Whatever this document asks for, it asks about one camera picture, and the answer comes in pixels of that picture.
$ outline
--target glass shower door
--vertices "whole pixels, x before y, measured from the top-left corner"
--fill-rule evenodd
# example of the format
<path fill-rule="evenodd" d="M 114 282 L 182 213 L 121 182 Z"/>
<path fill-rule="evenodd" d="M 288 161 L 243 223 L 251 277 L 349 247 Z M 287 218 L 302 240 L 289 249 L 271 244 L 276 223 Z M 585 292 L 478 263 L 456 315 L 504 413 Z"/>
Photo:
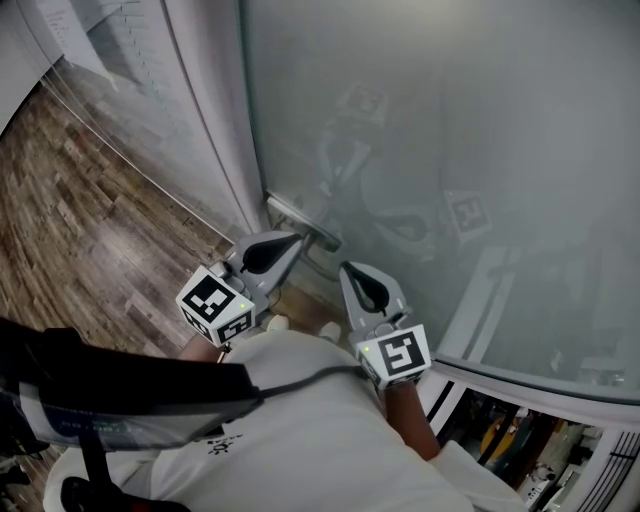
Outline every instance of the glass shower door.
<path fill-rule="evenodd" d="M 638 405 L 640 5 L 240 4 L 265 186 L 325 273 L 396 277 L 458 364 Z"/>
<path fill-rule="evenodd" d="M 250 231 L 157 0 L 18 0 L 50 58 L 43 77 L 144 175 L 230 238 Z"/>

